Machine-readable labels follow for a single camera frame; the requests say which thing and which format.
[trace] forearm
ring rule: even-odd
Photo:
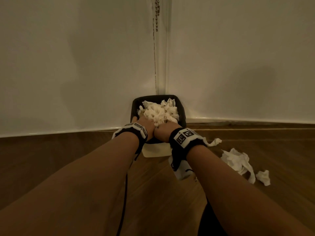
[[[125,132],[68,164],[0,211],[0,232],[101,234],[138,145]]]
[[[193,147],[187,161],[229,235],[313,235],[205,146]]]

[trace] pile of crumpled tissue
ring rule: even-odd
[[[167,121],[172,121],[174,123],[178,123],[179,121],[175,99],[169,98],[167,102],[163,100],[161,104],[148,101],[143,101],[142,104],[144,108],[142,106],[139,107],[139,117],[144,115],[148,119],[153,119],[156,127],[162,123],[166,123]]]
[[[237,171],[240,175],[245,174],[247,171],[250,172],[248,181],[252,184],[255,183],[255,174],[253,167],[249,164],[250,158],[246,153],[239,153],[237,150],[232,148],[230,152],[223,151],[221,159],[228,164],[233,170]],[[263,182],[265,186],[270,185],[269,171],[259,171],[256,174],[259,181]]]

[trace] black pants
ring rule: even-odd
[[[215,216],[208,199],[198,229],[198,236],[203,235],[227,235],[217,217]]]

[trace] white wall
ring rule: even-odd
[[[0,3],[0,137],[120,127],[155,94],[151,0]]]
[[[187,118],[315,123],[315,0],[172,0],[167,93]]]

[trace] brown floor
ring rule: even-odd
[[[269,170],[271,185],[255,186],[315,231],[315,126],[197,126],[223,140],[218,156],[236,148],[247,153],[255,172]],[[0,139],[0,209],[49,175],[107,142],[112,132],[82,132]],[[142,155],[128,172],[128,200],[121,235],[196,235],[206,198],[193,177],[177,181],[165,158]],[[107,235],[116,235],[122,188]]]

